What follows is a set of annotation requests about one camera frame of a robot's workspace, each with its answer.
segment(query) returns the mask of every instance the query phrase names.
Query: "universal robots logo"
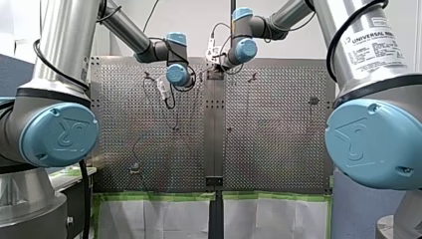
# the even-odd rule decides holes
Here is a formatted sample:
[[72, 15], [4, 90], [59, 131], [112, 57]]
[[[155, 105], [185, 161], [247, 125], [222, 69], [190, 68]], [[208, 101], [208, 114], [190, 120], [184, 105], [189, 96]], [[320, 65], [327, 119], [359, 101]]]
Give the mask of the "universal robots logo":
[[349, 44], [350, 42], [351, 42], [351, 38], [348, 37], [345, 39], [344, 44]]
[[61, 147], [61, 150], [84, 150], [80, 145], [83, 145], [81, 140], [84, 140], [84, 129], [87, 124], [85, 121], [76, 119], [62, 119], [60, 126], [63, 131], [58, 137], [58, 145]]

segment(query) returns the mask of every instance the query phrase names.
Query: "pegboard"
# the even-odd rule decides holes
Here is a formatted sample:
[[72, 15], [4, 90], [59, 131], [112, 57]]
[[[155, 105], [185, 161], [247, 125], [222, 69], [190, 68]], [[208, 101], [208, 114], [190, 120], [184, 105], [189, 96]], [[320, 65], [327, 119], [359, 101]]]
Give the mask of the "pegboard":
[[323, 61], [257, 60], [226, 81], [224, 188], [327, 193]]
[[[164, 74], [165, 64], [92, 58], [92, 109], [101, 123], [95, 191], [205, 191], [209, 165], [221, 166], [213, 171], [223, 176], [225, 190], [328, 189], [332, 164], [323, 133], [334, 88], [323, 61], [255, 60], [224, 81], [216, 100], [225, 110], [214, 118], [204, 116], [215, 94], [205, 84], [209, 66], [190, 62], [198, 83], [189, 93], [175, 92], [170, 111], [155, 82], [144, 79], [145, 72], [153, 79]], [[224, 138], [215, 163], [205, 155], [210, 122], [227, 129], [223, 136], [215, 132]]]
[[165, 74], [164, 64], [92, 58], [92, 110], [101, 123], [96, 191], [205, 190], [203, 70], [192, 67], [198, 83], [188, 93], [174, 92], [176, 107], [168, 110], [154, 81]]

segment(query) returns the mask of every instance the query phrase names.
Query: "small white object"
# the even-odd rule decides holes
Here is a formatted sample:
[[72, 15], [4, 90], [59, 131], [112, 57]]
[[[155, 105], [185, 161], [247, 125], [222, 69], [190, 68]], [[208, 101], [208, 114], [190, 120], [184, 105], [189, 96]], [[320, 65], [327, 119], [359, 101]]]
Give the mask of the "small white object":
[[167, 81], [164, 75], [161, 75], [157, 79], [157, 87], [163, 100], [170, 98], [170, 83]]
[[205, 59], [213, 64], [220, 65], [221, 46], [215, 46], [215, 39], [210, 38], [208, 41], [208, 49], [205, 53]]

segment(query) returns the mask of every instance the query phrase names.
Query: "white wall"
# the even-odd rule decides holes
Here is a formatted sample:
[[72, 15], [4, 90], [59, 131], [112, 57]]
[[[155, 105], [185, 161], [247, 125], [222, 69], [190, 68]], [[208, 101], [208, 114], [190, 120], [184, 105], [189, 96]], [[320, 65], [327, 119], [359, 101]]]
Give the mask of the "white wall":
[[[115, 0], [123, 6], [126, 14], [140, 28], [155, 0]], [[283, 6], [288, 0], [238, 0], [238, 7], [251, 7], [254, 13], [269, 16]], [[422, 38], [418, 32], [422, 31], [422, 23], [418, 21], [418, 11], [422, 8], [422, 0], [390, 0], [386, 10], [390, 24], [395, 31], [400, 46], [407, 58], [409, 67], [422, 70], [421, 45]], [[164, 37], [171, 31], [183, 32], [188, 37], [188, 54], [190, 57], [203, 57], [207, 48], [210, 31], [217, 22], [230, 22], [230, 1], [228, 0], [160, 0], [154, 15], [149, 22], [146, 34], [154, 37]], [[219, 28], [216, 32], [217, 44], [227, 38], [228, 32]], [[97, 48], [102, 55], [109, 51], [111, 55], [131, 56], [132, 51], [115, 36], [108, 37], [107, 30], [103, 30], [102, 40]], [[326, 48], [320, 32], [317, 18], [308, 26], [297, 32], [290, 33], [285, 41], [266, 44], [257, 40], [259, 45], [258, 57], [262, 58], [325, 58]]]

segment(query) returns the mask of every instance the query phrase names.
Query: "wire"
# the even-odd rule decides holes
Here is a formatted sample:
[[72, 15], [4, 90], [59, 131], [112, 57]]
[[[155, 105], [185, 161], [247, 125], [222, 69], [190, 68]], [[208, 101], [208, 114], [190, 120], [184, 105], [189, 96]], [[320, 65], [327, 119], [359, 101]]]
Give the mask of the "wire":
[[83, 239], [90, 238], [90, 227], [91, 227], [91, 191], [90, 191], [90, 181], [88, 179], [87, 165], [85, 160], [79, 162], [81, 168], [82, 182], [84, 185], [84, 232]]
[[211, 37], [214, 37], [215, 30], [217, 29], [218, 26], [224, 26], [224, 27], [228, 28], [229, 30], [231, 30], [231, 27], [229, 25], [227, 25], [225, 23], [221, 23], [221, 22], [217, 23], [217, 24], [214, 25], [214, 28], [212, 29]]
[[34, 47], [34, 52], [35, 52], [35, 54], [37, 55], [37, 57], [48, 67], [48, 68], [50, 68], [53, 72], [55, 72], [56, 74], [58, 74], [59, 76], [61, 76], [61, 77], [63, 77], [63, 78], [65, 78], [65, 79], [67, 79], [68, 81], [70, 81], [70, 82], [72, 82], [73, 84], [75, 84], [75, 85], [78, 85], [78, 86], [80, 86], [80, 87], [82, 87], [83, 89], [84, 89], [84, 91], [87, 91], [88, 89], [89, 89], [89, 87], [86, 85], [86, 84], [84, 84], [84, 83], [82, 83], [82, 82], [80, 82], [80, 81], [78, 81], [78, 80], [76, 80], [75, 78], [72, 78], [72, 77], [70, 77], [70, 76], [68, 76], [68, 75], [66, 75], [66, 74], [64, 74], [63, 72], [61, 72], [59, 69], [57, 69], [55, 66], [53, 66], [53, 64], [51, 64], [49, 61], [47, 61], [47, 59], [44, 57], [44, 55], [41, 53], [41, 50], [40, 50], [40, 39], [38, 39], [37, 41], [35, 41], [34, 42], [34, 45], [33, 45], [33, 47]]
[[187, 67], [192, 71], [192, 73], [190, 74], [191, 76], [193, 76], [192, 84], [187, 89], [178, 89], [176, 86], [172, 85], [173, 88], [174, 88], [174, 90], [176, 90], [177, 92], [180, 92], [180, 93], [190, 92], [195, 87], [195, 84], [196, 84], [196, 72], [195, 72], [195, 70], [191, 66], [188, 65]]
[[291, 28], [291, 29], [282, 29], [282, 28], [279, 28], [279, 27], [277, 27], [277, 28], [281, 31], [286, 31], [286, 32], [295, 32], [295, 31], [301, 30], [303, 27], [305, 27], [307, 24], [309, 24], [313, 20], [313, 18], [315, 17], [316, 14], [317, 13], [314, 12], [313, 15], [304, 24], [302, 24], [301, 26], [299, 26], [297, 28]]
[[168, 98], [166, 98], [165, 100], [164, 100], [164, 102], [165, 102], [165, 106], [169, 109], [169, 110], [173, 110], [175, 107], [176, 107], [176, 100], [174, 99], [174, 93], [173, 93], [173, 88], [170, 86], [170, 91], [171, 91], [171, 97], [173, 98], [173, 106], [171, 107], [169, 104], [168, 104]]
[[118, 12], [118, 11], [120, 11], [120, 9], [121, 9], [121, 6], [118, 6], [118, 7], [116, 7], [110, 14], [108, 14], [107, 16], [105, 16], [105, 17], [102, 17], [102, 18], [99, 18], [99, 19], [97, 19], [97, 23], [102, 23], [103, 21], [106, 21], [106, 20], [108, 20], [110, 17], [112, 17], [116, 12]]
[[366, 10], [371, 8], [372, 6], [375, 6], [377, 4], [383, 3], [384, 5], [382, 8], [387, 7], [388, 0], [373, 0], [372, 2], [364, 5], [363, 7], [357, 9], [353, 14], [350, 15], [350, 17], [347, 18], [347, 20], [341, 25], [341, 27], [338, 29], [338, 31], [334, 34], [332, 37], [331, 42], [329, 43], [327, 54], [326, 54], [326, 69], [328, 70], [329, 76], [337, 82], [337, 77], [335, 76], [335, 73], [332, 68], [332, 62], [333, 62], [333, 56], [335, 54], [335, 49], [342, 37], [342, 35], [347, 31], [348, 27], [357, 20]]
[[157, 6], [158, 2], [159, 2], [159, 0], [155, 1], [154, 6], [152, 7], [151, 13], [149, 13], [149, 17], [145, 22], [145, 26], [143, 27], [143, 33], [145, 33], [145, 31], [146, 31], [146, 27], [148, 26], [149, 20], [151, 20], [152, 14], [154, 13], [155, 7]]
[[221, 47], [220, 54], [219, 54], [218, 58], [219, 58], [219, 60], [220, 60], [220, 65], [221, 65], [221, 69], [223, 69], [223, 72], [224, 72], [225, 74], [227, 74], [227, 75], [234, 76], [234, 75], [236, 75], [236, 74], [239, 74], [239, 73], [242, 71], [244, 64], [242, 64], [242, 65], [241, 65], [240, 69], [239, 69], [237, 72], [235, 72], [235, 73], [231, 73], [231, 72], [226, 71], [226, 69], [224, 69], [224, 66], [223, 66], [223, 64], [222, 64], [222, 62], [221, 62], [221, 57], [226, 55], [226, 54], [223, 54], [223, 49], [224, 49], [224, 47], [227, 45], [227, 43], [229, 42], [229, 40], [231, 39], [231, 37], [232, 37], [232, 36], [229, 36], [229, 37], [227, 38], [227, 40], [224, 42], [223, 46]]

